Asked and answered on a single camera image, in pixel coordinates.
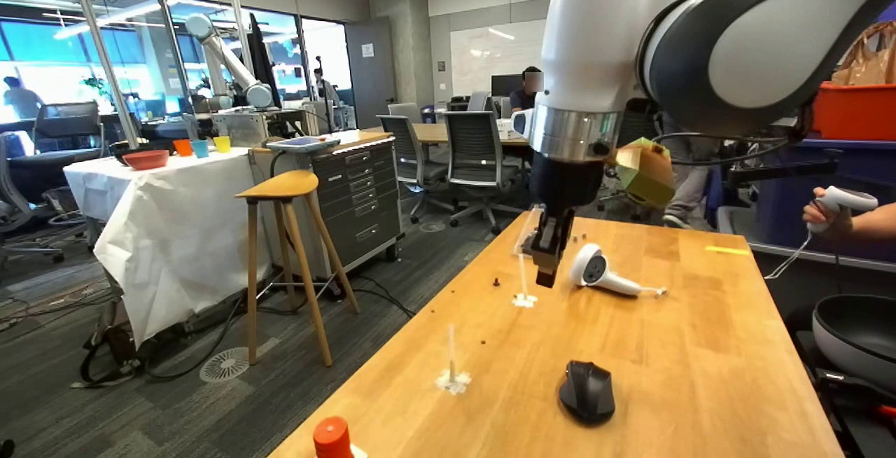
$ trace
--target blue cup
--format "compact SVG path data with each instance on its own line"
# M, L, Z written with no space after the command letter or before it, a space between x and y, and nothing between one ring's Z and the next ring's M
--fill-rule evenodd
M209 142L207 140L190 141L190 146L192 146L192 152L196 154L196 158L209 157Z

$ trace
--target gray door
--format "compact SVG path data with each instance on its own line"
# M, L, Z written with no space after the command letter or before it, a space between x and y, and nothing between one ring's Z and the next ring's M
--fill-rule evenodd
M389 104L395 101L389 18L345 24L345 38L358 129L379 127L377 116L389 114Z

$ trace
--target wooden stool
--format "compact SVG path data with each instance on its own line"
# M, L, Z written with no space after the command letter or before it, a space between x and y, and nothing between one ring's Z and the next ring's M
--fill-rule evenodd
M292 285L292 270L289 267L289 248L287 243L287 230L283 225L283 216L286 215L289 229L289 237L292 238L295 254L298 256L298 263L302 271L302 282L304 283L304 294L308 297L308 305L311 305L311 318L314 320L314 328L317 330L317 340L321 346L321 354L323 354L323 365L331 366L333 357L330 356L330 346L327 344L327 336L323 331L323 318L321 318L321 309L317 305L317 295L314 294L314 280L311 279L311 269L308 267L308 259L305 257L305 247L302 244L302 237L298 231L298 221L295 219L295 209L292 206L292 200L295 197L303 196L305 202L308 203L308 209L311 210L311 216L317 224L317 229L321 233L323 243L326 244L327 253L330 255L330 265L339 275L339 281L345 288L346 295L355 313L361 312L358 307L358 301L355 299L355 292L351 289L349 278L342 269L342 263L339 260L339 254L336 253L336 247L333 246L333 239L330 239L330 233L327 232L327 226L323 224L321 210L317 206L317 202L311 196L311 193L317 189L317 176L310 171L295 170L287 173L278 174L270 180L254 186L246 192L237 194L237 197L246 199L249 207L249 290L248 290L248 320L246 323L246 334L249 345L249 365L256 363L257 349L257 239L258 239L258 203L263 200L269 200L273 203L274 215L277 218L277 235L279 237L279 245L281 245L281 256L283 257L283 274L287 282L287 292L289 295L289 305L293 310L298 307L295 300L295 292Z

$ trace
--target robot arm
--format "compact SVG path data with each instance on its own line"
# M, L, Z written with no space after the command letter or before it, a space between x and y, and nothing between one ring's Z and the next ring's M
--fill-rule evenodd
M538 283L553 286L628 100L647 95L697 132L752 132L810 103L893 1L551 0L529 137L546 205L532 244Z
M257 81L252 71L249 71L243 62L240 62L240 59L231 52L224 44L224 40L221 40L221 37L215 32L214 25L208 17L202 14L190 15L186 20L186 30L202 44L202 50L205 51L205 57L209 63L210 81L216 97L226 95L226 88L219 92L222 88L221 84L223 84L220 66L223 64L233 75L234 81L243 87L249 104L257 108L271 106L273 102L271 88ZM249 53L249 50L243 50L243 53Z

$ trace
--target black computer mouse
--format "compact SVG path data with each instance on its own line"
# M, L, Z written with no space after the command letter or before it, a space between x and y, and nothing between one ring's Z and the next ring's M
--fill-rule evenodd
M613 381L609 371L592 362L567 363L566 382L560 387L560 401L573 417L586 425L607 421L615 412Z

